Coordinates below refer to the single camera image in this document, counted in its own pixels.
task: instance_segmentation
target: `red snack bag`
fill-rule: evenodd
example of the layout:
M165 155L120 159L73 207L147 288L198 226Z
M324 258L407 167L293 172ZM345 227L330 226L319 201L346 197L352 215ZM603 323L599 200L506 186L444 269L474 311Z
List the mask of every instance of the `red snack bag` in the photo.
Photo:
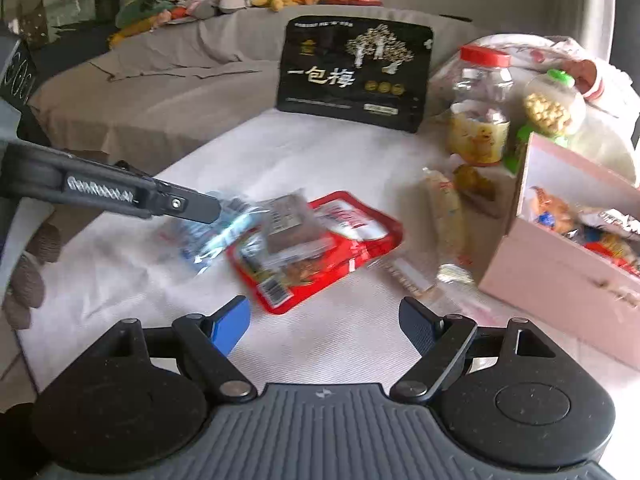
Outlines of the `red snack bag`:
M588 242L584 245L584 247L590 251L593 251L594 253L599 254L603 258L606 258L615 266L626 270L626 272L628 272L629 274L632 274L640 278L640 271L638 271L638 269L636 269L635 266L633 266L630 262L628 262L624 258L620 258L611 250L611 248L607 247L606 245L600 242Z
M402 241L402 225L367 207L345 191L313 200L309 205L329 229L335 246L315 258L280 269L259 263L264 239L252 232L228 249L232 265L272 314L284 314L316 292L353 272L368 260L387 254Z

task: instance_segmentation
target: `gray blanket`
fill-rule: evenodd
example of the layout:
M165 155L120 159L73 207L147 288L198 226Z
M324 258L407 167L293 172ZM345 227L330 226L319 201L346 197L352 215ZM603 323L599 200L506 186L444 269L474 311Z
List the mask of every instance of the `gray blanket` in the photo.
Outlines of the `gray blanket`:
M156 174L273 107L287 22L299 15L367 16L428 25L431 69L486 33L470 23L383 7L247 9L167 25L59 74L30 105L52 144L100 151Z

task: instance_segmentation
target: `plastic bottle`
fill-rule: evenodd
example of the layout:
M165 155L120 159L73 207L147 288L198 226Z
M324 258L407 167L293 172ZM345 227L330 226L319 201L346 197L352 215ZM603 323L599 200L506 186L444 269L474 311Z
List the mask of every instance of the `plastic bottle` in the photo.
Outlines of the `plastic bottle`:
M529 121L518 130L513 154L504 161L513 173L518 171L532 133L544 135L565 148L568 146L587 111L584 98L574 85L574 78L567 72L552 68L524 87L524 108Z
M511 56L484 46L460 49L462 70L454 83L449 148L467 164L491 166L502 159L510 120L504 103L513 87Z

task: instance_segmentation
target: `screw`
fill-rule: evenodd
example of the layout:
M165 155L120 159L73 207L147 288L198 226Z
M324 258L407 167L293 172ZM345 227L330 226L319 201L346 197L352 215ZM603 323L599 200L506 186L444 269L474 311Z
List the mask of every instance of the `screw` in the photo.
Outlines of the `screw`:
M423 396L427 390L427 387L419 381L402 381L396 384L396 392L407 399Z
M245 381L227 381L220 386L220 393L227 397L244 397L251 393L251 385Z

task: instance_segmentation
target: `bed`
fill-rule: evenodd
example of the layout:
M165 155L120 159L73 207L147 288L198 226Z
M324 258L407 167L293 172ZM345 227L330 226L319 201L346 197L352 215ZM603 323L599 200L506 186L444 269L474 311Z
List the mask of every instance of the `bed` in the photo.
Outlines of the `bed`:
M52 145L103 152L156 174L271 108L287 22L301 14L370 16L429 25L431 68L487 31L460 20L383 7L246 9L167 25L48 80L30 99Z
M256 200L300 187L309 199L348 190L399 219L412 250L433 254L433 227L420 179L424 166L444 160L444 129L426 121L411 135L267 110L159 178L200 191L234 189ZM467 214L474 231L482 233L476 236L474 255L481 268L502 226ZM45 302L33 312L32 327L19 333L38 389L119 319L137 317L143 326L166 326L183 314L210 314L236 294L248 294L226 258L196 275L175 248L161 243L167 221L103 214L64 247L57 263L44 267ZM475 305L472 314L481 324L501 326L518 315L473 290L450 293ZM258 389L267 381L374 381L388 389L418 358L398 326L403 296L397 283L371 267L283 316L267 314L254 302L251 325L230 358ZM602 465L618 480L635 479L640 373L544 323L539 326L612 395L618 418Z

